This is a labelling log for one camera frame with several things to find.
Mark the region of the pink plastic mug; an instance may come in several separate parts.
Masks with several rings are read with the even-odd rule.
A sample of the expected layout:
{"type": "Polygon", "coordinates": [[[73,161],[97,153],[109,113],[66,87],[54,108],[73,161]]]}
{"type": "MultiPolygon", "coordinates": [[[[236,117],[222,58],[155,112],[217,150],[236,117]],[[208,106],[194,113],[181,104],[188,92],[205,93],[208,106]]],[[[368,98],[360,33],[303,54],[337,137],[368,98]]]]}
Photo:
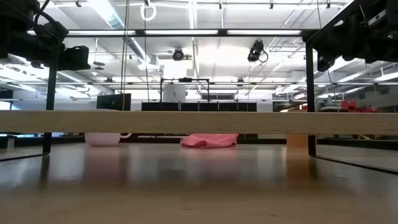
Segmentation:
{"type": "Polygon", "coordinates": [[[122,135],[120,133],[85,133],[85,142],[93,147],[117,146],[121,139],[127,139],[131,133],[122,135]]]}

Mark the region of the row of black panels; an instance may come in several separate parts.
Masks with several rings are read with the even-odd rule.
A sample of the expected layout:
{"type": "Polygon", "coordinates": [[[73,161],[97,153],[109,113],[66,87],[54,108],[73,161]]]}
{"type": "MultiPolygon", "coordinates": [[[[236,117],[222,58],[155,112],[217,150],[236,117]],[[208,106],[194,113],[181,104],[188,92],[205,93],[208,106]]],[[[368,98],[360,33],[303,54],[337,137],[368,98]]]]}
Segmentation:
{"type": "Polygon", "coordinates": [[[256,112],[256,103],[160,103],[147,102],[141,104],[142,111],[240,111],[240,112],[256,112]]]}

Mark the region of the light wooden shelf board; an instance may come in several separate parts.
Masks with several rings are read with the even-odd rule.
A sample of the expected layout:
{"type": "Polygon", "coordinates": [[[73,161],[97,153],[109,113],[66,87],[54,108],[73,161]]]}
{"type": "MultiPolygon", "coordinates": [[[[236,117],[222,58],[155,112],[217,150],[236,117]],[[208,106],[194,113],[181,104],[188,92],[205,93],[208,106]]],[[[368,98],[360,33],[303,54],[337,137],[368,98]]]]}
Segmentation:
{"type": "Polygon", "coordinates": [[[398,114],[1,110],[0,131],[396,135],[398,114]]]}

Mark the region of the pink cloth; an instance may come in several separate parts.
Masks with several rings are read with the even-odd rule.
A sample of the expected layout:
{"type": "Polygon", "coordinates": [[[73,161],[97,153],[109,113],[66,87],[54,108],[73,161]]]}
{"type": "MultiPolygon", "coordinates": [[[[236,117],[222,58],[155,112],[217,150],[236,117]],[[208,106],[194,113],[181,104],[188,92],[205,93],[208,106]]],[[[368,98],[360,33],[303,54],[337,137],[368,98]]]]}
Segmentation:
{"type": "Polygon", "coordinates": [[[223,148],[237,144],[239,134],[191,134],[181,138],[180,145],[192,148],[223,148]]]}

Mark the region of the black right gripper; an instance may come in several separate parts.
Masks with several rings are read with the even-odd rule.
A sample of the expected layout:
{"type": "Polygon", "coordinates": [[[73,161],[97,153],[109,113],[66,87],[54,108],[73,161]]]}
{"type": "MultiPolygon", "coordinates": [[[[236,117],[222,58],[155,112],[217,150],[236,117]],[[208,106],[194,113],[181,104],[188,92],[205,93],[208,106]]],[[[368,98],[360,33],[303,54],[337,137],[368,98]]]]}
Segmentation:
{"type": "Polygon", "coordinates": [[[325,72],[334,66],[336,60],[336,55],[323,55],[318,54],[317,58],[317,70],[319,72],[325,72]]]}

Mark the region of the orange faceted mug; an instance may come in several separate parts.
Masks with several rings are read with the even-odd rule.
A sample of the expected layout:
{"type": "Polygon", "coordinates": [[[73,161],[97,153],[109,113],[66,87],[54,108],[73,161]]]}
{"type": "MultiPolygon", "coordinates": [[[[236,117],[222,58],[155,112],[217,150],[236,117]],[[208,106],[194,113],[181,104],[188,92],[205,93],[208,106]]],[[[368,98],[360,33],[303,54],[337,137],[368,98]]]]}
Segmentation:
{"type": "Polygon", "coordinates": [[[287,134],[287,147],[308,147],[308,136],[306,134],[287,134]]]}

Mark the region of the red background objects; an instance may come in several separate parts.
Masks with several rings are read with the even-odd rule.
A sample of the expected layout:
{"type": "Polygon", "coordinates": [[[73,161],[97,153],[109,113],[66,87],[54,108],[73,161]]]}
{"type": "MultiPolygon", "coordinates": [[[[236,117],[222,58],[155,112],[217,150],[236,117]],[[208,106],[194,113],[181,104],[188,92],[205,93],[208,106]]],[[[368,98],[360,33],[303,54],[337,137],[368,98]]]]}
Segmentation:
{"type": "Polygon", "coordinates": [[[355,101],[344,100],[341,103],[341,109],[349,113],[378,113],[377,108],[371,106],[358,106],[355,101]]]}

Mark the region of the thin black background frame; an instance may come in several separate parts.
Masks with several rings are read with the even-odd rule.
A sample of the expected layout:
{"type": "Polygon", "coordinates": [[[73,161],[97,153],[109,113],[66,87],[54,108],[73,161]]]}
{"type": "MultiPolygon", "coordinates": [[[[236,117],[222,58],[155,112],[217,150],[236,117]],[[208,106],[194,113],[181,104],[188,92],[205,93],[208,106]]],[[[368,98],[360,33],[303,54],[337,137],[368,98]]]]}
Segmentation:
{"type": "Polygon", "coordinates": [[[192,83],[192,82],[196,82],[196,83],[198,83],[199,85],[201,85],[201,83],[202,82],[207,82],[207,102],[209,103],[210,102],[210,80],[209,79],[206,79],[206,78],[187,78],[187,77],[185,77],[185,78],[177,78],[177,79],[174,79],[174,78],[161,78],[160,79],[160,90],[159,90],[159,93],[160,93],[160,102],[162,103],[163,102],[163,82],[164,81],[170,81],[170,83],[173,83],[174,81],[178,81],[179,83],[192,83]]]}

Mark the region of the black metal shelf leg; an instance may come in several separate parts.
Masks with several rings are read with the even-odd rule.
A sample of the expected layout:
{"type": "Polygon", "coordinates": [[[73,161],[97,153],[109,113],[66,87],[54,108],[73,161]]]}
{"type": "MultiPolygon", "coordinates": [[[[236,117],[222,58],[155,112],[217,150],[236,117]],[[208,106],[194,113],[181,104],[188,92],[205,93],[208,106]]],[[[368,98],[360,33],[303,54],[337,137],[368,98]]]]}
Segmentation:
{"type": "Polygon", "coordinates": [[[363,169],[374,170],[377,172],[398,175],[398,170],[385,169],[385,168],[376,167],[376,166],[367,166],[367,165],[362,165],[362,164],[358,164],[358,163],[352,163],[352,162],[346,162],[346,161],[341,161],[341,160],[337,160],[337,159],[332,159],[329,157],[318,156],[317,155],[317,139],[316,139],[315,135],[308,136],[308,155],[312,158],[321,159],[324,161],[330,161],[330,162],[335,162],[335,163],[339,163],[339,164],[344,164],[347,166],[360,167],[363,169]]]}
{"type": "Polygon", "coordinates": [[[32,155],[28,155],[28,156],[19,156],[19,157],[9,157],[9,158],[5,158],[5,159],[0,159],[0,162],[14,161],[14,160],[19,160],[19,159],[27,159],[27,158],[31,158],[31,157],[46,156],[46,155],[50,154],[50,152],[51,152],[51,140],[52,140],[51,136],[49,136],[49,137],[44,136],[43,148],[42,148],[41,154],[32,154],[32,155]]]}

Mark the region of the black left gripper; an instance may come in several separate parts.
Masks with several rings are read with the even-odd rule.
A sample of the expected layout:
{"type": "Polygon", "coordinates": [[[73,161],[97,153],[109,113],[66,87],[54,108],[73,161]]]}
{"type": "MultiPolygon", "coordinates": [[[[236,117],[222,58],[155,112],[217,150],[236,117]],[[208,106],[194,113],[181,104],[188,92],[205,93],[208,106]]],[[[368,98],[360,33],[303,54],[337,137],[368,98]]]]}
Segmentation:
{"type": "Polygon", "coordinates": [[[58,57],[58,70],[87,70],[89,48],[84,45],[67,48],[60,52],[58,57]]]}

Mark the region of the white light strip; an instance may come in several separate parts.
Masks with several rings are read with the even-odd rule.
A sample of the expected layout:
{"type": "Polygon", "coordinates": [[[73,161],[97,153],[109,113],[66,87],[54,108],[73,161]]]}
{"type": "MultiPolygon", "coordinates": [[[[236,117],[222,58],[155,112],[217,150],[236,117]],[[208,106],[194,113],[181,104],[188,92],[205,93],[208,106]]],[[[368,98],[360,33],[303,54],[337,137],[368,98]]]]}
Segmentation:
{"type": "Polygon", "coordinates": [[[146,35],[216,35],[218,30],[146,30],[146,35]]]}
{"type": "Polygon", "coordinates": [[[300,35],[301,30],[228,30],[229,35],[300,35]]]}
{"type": "Polygon", "coordinates": [[[68,35],[135,35],[136,31],[134,30],[70,30],[68,35]]]}

